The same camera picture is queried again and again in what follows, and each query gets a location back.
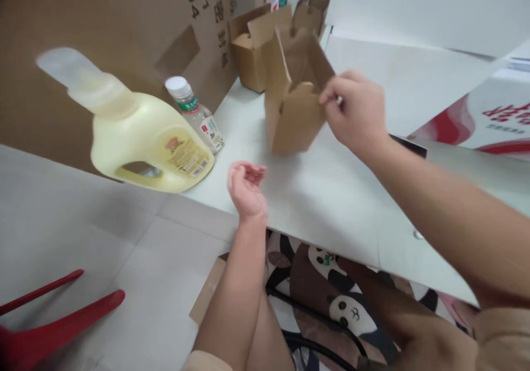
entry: left hand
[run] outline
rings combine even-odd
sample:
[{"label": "left hand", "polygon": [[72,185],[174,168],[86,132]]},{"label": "left hand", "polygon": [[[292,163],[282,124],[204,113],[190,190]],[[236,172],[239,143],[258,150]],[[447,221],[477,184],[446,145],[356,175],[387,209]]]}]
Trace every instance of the left hand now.
[{"label": "left hand", "polygon": [[240,220],[259,220],[267,223],[267,202],[259,184],[267,168],[248,161],[237,161],[228,172],[228,191],[239,212]]}]

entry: red and white box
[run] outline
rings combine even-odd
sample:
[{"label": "red and white box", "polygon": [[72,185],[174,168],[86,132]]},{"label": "red and white box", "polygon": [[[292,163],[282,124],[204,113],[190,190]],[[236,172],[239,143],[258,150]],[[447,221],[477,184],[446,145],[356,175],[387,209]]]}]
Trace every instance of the red and white box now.
[{"label": "red and white box", "polygon": [[414,137],[530,161],[530,61],[512,60]]}]

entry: sleeve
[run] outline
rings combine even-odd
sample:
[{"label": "sleeve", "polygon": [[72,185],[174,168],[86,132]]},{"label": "sleeve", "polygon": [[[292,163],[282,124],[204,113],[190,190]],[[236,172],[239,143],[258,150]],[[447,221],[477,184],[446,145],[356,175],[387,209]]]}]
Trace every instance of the sleeve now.
[{"label": "sleeve", "polygon": [[193,351],[181,371],[232,371],[232,368],[213,354]]},{"label": "sleeve", "polygon": [[530,369],[530,310],[489,309],[475,321],[477,371]]}]

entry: plastic jug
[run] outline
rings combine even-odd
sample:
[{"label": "plastic jug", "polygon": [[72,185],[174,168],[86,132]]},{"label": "plastic jug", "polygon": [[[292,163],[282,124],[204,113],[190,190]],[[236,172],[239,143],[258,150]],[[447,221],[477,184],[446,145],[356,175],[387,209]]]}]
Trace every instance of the plastic jug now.
[{"label": "plastic jug", "polygon": [[[166,102],[132,92],[72,48],[55,48],[37,65],[94,113],[91,159],[104,175],[161,192],[183,192],[212,169],[215,157],[184,118]],[[124,165],[144,161],[161,172],[146,177]]]}]

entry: red chair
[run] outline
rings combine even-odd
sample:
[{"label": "red chair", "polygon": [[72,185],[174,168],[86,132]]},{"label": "red chair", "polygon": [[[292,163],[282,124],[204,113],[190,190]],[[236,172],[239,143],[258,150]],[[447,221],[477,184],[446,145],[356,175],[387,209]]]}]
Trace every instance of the red chair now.
[{"label": "red chair", "polygon": [[[0,316],[79,278],[83,273],[84,270],[78,269],[53,283],[0,306]],[[116,309],[124,299],[125,292],[117,290],[83,309],[42,327],[22,332],[12,332],[0,327],[0,350],[2,351],[0,368],[16,371],[30,370],[48,354]]]}]

